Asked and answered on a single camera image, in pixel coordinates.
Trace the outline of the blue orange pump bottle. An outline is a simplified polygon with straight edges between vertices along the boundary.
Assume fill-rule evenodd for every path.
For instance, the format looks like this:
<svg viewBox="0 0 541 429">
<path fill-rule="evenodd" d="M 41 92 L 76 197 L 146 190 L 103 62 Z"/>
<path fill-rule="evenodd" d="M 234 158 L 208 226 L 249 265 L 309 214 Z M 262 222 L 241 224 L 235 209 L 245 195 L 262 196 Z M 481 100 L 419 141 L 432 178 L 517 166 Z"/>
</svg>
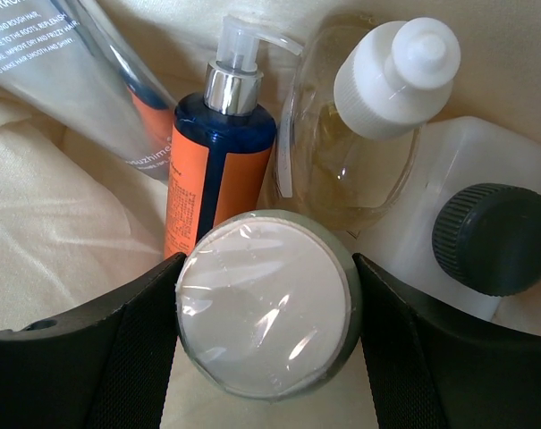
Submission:
<svg viewBox="0 0 541 429">
<path fill-rule="evenodd" d="M 203 91 L 174 111 L 164 256 L 188 255 L 214 227 L 255 209 L 276 138 L 273 116 L 258 103 L 266 41 L 299 55 L 299 43 L 227 15 Z"/>
</svg>

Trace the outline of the clear grey tube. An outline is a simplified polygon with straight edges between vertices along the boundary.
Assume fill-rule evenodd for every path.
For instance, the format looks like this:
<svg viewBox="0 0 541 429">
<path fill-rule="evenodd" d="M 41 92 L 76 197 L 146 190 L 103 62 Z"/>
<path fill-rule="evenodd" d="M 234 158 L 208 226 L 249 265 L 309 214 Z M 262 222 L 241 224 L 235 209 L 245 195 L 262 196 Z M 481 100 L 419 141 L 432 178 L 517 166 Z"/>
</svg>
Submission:
<svg viewBox="0 0 541 429">
<path fill-rule="evenodd" d="M 95 1 L 0 1 L 0 87 L 168 181 L 175 99 Z"/>
</svg>

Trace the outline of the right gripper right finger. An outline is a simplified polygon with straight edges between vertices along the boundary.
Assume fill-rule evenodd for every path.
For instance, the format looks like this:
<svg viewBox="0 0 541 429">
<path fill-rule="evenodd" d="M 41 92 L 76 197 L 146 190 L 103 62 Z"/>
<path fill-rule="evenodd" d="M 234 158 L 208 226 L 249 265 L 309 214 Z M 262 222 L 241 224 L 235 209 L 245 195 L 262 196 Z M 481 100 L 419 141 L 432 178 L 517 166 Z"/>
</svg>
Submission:
<svg viewBox="0 0 541 429">
<path fill-rule="evenodd" d="M 361 343 L 381 428 L 541 428 L 541 336 L 468 315 L 359 253 Z"/>
</svg>

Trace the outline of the mustard canvas tote bag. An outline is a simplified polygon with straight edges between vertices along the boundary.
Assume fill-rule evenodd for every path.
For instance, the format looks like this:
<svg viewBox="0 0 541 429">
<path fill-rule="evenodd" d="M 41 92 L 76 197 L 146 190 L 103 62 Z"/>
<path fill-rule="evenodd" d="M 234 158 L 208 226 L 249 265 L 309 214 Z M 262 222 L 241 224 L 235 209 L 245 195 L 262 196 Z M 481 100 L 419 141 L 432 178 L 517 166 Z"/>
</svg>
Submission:
<svg viewBox="0 0 541 429">
<path fill-rule="evenodd" d="M 541 1 L 104 1 L 177 97 L 200 90 L 220 21 L 233 14 L 305 42 L 322 18 L 432 16 L 461 44 L 443 115 L 477 116 L 541 144 Z M 166 188 L 0 89 L 0 330 L 19 330 L 125 284 L 160 262 Z M 374 428 L 363 353 L 325 387 L 278 403 L 242 400 L 177 350 L 164 428 Z"/>
</svg>

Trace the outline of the clear bottle white cap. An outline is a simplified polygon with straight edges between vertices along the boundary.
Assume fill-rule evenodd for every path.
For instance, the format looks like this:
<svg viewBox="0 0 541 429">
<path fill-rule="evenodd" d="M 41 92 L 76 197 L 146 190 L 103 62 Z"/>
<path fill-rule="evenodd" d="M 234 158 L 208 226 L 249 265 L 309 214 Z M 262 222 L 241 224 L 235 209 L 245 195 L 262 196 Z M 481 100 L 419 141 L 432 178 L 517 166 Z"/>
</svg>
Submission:
<svg viewBox="0 0 541 429">
<path fill-rule="evenodd" d="M 328 383 L 355 349 L 363 313 L 351 252 L 321 224 L 284 210 L 216 226 L 185 260 L 175 297 L 192 363 L 251 400 Z"/>
</svg>

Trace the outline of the clear yellow liquid bottle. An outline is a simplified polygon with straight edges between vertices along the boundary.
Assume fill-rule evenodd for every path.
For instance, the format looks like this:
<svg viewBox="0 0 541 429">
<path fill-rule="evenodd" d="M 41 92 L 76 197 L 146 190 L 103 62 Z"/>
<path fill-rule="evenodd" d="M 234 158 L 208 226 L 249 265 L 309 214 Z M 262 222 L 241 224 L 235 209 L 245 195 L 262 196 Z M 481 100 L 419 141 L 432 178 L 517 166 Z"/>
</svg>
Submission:
<svg viewBox="0 0 541 429">
<path fill-rule="evenodd" d="M 305 45 L 283 106 L 266 208 L 359 231 L 396 202 L 424 125 L 445 107 L 461 48 L 442 21 L 325 17 Z"/>
</svg>

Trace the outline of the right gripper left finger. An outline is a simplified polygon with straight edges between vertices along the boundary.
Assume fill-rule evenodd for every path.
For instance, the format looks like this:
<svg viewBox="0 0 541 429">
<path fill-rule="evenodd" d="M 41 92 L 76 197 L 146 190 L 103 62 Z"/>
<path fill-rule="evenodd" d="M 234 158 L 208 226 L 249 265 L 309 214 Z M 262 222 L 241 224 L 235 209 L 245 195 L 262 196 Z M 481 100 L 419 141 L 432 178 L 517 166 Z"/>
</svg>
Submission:
<svg viewBox="0 0 541 429">
<path fill-rule="evenodd" d="M 158 428 L 184 259 L 172 256 L 20 331 L 0 331 L 0 428 Z"/>
</svg>

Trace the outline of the white square bottle black cap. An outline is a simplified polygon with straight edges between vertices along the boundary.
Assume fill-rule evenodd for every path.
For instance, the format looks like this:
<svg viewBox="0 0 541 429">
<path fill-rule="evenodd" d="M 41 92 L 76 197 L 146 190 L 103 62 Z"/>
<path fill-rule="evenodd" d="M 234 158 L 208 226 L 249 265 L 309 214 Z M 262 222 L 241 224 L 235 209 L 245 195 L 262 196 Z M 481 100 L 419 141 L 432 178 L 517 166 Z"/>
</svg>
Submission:
<svg viewBox="0 0 541 429">
<path fill-rule="evenodd" d="M 394 206 L 356 249 L 483 320 L 541 280 L 541 145 L 490 122 L 429 124 Z"/>
</svg>

